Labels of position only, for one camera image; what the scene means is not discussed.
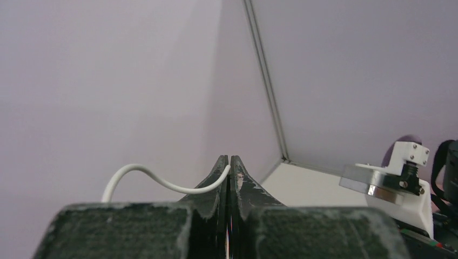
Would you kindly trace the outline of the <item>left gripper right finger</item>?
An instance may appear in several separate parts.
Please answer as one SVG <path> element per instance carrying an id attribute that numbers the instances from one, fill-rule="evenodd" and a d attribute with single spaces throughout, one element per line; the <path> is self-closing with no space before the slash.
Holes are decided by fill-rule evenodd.
<path id="1" fill-rule="evenodd" d="M 368 207 L 288 207 L 237 155 L 228 177 L 230 258 L 410 258 L 395 224 Z"/>

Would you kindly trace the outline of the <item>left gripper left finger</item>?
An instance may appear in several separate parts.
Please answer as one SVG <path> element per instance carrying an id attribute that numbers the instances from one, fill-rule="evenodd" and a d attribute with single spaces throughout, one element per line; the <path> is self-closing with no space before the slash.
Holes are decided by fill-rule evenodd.
<path id="1" fill-rule="evenodd" d="M 227 181 L 177 202 L 80 203 L 52 219 L 34 258 L 223 258 Z"/>

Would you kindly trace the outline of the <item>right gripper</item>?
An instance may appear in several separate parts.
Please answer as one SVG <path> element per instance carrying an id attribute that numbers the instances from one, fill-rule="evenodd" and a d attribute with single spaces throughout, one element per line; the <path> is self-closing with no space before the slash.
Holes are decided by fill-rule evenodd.
<path id="1" fill-rule="evenodd" d="M 434 238 L 424 230 L 397 221 L 411 258 L 457 258 L 457 218 L 433 213 Z"/>

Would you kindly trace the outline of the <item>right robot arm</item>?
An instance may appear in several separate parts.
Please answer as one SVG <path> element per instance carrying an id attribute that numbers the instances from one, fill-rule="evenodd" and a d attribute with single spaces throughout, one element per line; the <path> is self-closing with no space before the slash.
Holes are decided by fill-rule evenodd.
<path id="1" fill-rule="evenodd" d="M 426 231 L 396 220 L 410 258 L 457 258 L 457 141 L 441 143 L 434 155 L 430 180 L 433 204 L 433 227 L 439 240 Z"/>

